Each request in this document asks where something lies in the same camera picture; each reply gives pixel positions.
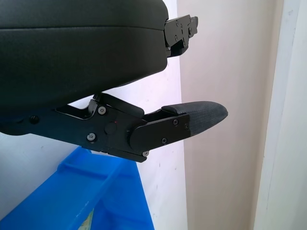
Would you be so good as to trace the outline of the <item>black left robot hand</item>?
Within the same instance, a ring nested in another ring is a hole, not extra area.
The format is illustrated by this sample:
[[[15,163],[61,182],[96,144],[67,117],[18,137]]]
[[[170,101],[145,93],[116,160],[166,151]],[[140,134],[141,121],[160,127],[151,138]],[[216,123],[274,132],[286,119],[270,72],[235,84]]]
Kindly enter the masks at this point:
[[[35,134],[143,162],[195,136],[227,109],[201,101],[142,108],[106,93],[163,71],[197,33],[161,0],[3,0],[0,131]]]

